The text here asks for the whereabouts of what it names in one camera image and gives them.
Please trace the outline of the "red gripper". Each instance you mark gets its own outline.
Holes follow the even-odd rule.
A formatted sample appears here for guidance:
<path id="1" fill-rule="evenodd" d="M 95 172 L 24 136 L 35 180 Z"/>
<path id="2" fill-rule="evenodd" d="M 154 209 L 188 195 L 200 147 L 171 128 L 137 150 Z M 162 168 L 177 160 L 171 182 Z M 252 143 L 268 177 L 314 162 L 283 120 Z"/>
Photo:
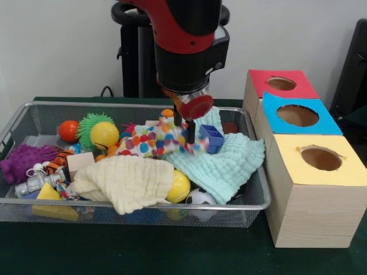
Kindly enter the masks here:
<path id="1" fill-rule="evenodd" d="M 213 97 L 210 95 L 177 96 L 174 105 L 174 125 L 182 125 L 182 118 L 187 120 L 186 142 L 194 143 L 196 124 L 193 120 L 203 117 L 213 106 Z"/>

